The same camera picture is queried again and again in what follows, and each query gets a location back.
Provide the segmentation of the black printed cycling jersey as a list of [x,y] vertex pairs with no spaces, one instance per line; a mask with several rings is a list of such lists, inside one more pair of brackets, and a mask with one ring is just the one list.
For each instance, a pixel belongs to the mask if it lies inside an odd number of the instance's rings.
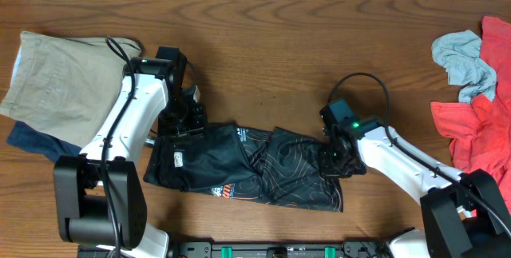
[[158,138],[144,180],[184,193],[342,212],[340,183],[320,175],[321,147],[281,128],[213,125],[197,137]]

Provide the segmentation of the light blue grey shirt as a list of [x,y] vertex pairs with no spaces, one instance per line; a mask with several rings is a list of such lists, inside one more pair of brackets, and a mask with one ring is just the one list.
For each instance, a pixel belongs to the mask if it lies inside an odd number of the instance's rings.
[[459,102],[470,103],[480,94],[489,101],[496,96],[497,74],[481,59],[481,45],[472,30],[445,34],[432,43],[432,58],[447,72],[448,84],[461,86]]

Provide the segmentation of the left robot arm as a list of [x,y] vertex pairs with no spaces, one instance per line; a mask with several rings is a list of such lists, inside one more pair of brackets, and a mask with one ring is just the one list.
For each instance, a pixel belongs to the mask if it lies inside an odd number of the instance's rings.
[[147,221],[137,162],[154,124],[160,137],[202,133],[207,118],[197,86],[183,88],[188,59],[162,46],[154,58],[126,60],[117,101],[96,136],[53,169],[58,231],[65,242],[107,257],[177,257],[171,236]]

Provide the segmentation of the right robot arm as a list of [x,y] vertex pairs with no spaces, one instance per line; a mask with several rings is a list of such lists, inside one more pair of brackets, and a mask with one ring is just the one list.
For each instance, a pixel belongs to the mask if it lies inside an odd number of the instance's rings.
[[323,178],[348,178],[375,169],[412,197],[423,230],[400,232],[378,257],[508,257],[510,215],[493,177],[444,165],[385,127],[360,119],[344,100],[319,112],[328,146],[319,153]]

